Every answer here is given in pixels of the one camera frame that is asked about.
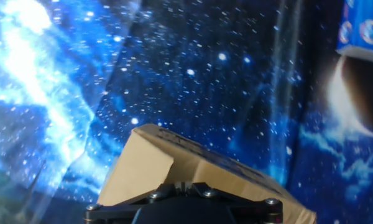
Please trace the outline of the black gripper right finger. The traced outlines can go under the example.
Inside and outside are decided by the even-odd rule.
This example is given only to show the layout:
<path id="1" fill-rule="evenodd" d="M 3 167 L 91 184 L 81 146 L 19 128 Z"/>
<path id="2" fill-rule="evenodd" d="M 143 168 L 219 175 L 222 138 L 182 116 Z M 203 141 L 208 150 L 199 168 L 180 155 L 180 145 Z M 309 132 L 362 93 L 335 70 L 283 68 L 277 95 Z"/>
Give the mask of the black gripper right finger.
<path id="1" fill-rule="evenodd" d="M 199 214 L 212 214 L 208 223 L 219 218 L 225 223 L 274 224 L 283 222 L 283 203 L 276 198 L 252 201 L 222 190 L 209 187 L 204 182 L 183 184 L 186 197 L 202 199 Z"/>

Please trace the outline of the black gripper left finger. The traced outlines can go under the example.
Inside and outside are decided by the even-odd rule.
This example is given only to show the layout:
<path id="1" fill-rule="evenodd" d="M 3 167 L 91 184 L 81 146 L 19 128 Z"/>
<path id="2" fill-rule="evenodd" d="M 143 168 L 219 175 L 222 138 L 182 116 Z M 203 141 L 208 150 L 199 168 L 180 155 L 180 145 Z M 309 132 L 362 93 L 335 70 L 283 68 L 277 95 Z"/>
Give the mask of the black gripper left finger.
<path id="1" fill-rule="evenodd" d="M 85 224 L 114 223 L 114 220 L 130 221 L 145 205 L 179 197 L 184 193 L 184 183 L 161 184 L 157 189 L 138 195 L 115 205 L 93 203 L 84 210 Z"/>

